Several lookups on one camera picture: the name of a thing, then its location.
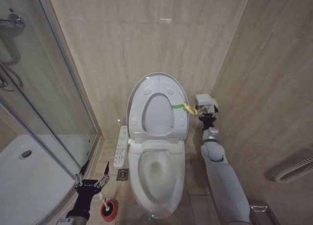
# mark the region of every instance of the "shower glass panel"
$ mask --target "shower glass panel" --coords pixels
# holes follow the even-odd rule
[[[2,105],[0,132],[1,224],[35,224],[62,200],[74,180]]]
[[[3,69],[2,64],[0,64],[0,80],[7,84],[5,88],[0,89],[0,104],[2,108],[6,107],[16,119],[24,124],[42,142],[43,147],[46,147],[46,150],[52,156],[55,156],[56,160],[71,176],[79,172],[80,167],[37,115],[18,87],[14,85],[13,80],[7,76],[7,72]],[[5,138],[5,133],[1,132],[0,135],[2,138]]]
[[[81,167],[96,137],[96,129],[44,11],[38,11],[40,7],[39,0],[0,0],[0,18],[15,19],[1,21],[0,60],[6,75],[17,86],[14,91],[1,93],[14,113],[25,118],[18,102],[13,101],[19,90],[46,129]],[[45,138],[45,131],[34,131],[41,139]]]

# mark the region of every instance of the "toilet seat cover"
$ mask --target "toilet seat cover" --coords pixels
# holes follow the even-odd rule
[[[128,131],[132,139],[184,139],[189,113],[172,105],[187,103],[181,85],[170,75],[149,74],[132,91],[127,106]]]

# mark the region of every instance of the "white toilet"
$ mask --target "white toilet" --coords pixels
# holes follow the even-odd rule
[[[188,100],[175,78],[152,73],[137,83],[127,104],[132,190],[152,217],[168,217],[181,200],[189,114],[171,105],[182,103]]]

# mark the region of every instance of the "floor drain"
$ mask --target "floor drain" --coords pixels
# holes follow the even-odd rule
[[[128,179],[128,169],[119,169],[117,171],[116,181],[126,181]]]
[[[31,150],[27,150],[25,152],[22,153],[22,158],[26,158],[26,157],[29,157],[31,154]]]

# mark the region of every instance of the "robotic hand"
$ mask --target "robotic hand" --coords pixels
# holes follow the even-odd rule
[[[110,180],[109,162],[100,180],[81,180],[87,165],[88,162],[82,167],[79,174],[76,174],[75,190],[78,193],[78,198],[74,208],[67,213],[66,219],[60,219],[57,225],[85,225],[90,217],[89,211],[92,197],[101,192],[102,188]]]

